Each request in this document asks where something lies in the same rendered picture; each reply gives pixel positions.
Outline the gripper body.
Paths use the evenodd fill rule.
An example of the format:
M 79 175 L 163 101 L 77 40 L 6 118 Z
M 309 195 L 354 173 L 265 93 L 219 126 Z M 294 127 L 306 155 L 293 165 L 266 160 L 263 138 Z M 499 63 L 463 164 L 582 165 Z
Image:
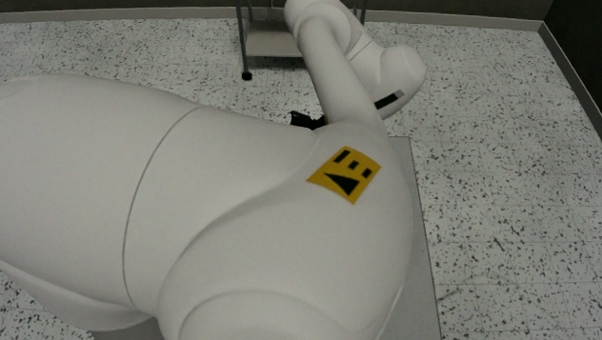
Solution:
M 314 129 L 318 129 L 323 126 L 327 126 L 324 114 L 315 122 Z

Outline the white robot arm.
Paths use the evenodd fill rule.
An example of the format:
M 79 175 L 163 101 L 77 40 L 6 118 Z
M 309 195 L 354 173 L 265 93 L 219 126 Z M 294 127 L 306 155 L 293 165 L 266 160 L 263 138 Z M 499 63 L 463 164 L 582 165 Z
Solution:
M 2 83 L 0 271 L 95 340 L 380 340 L 413 237 L 383 120 L 427 66 L 340 0 L 284 15 L 327 126 L 87 75 Z

